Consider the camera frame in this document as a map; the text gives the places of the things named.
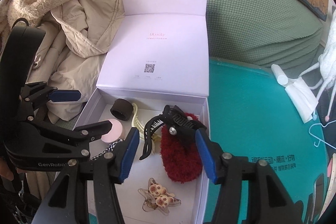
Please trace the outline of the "person left hand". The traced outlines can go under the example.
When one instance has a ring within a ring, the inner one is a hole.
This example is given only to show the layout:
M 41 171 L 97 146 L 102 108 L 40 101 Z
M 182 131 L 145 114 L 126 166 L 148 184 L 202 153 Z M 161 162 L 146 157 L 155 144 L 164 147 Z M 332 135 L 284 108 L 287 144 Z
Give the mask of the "person left hand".
M 0 175 L 3 178 L 6 178 L 6 179 L 8 179 L 10 181 L 13 181 L 13 179 L 14 179 L 13 173 L 9 169 L 9 167 L 8 167 L 7 163 L 5 162 L 5 160 L 2 159 L 2 158 L 0 158 Z

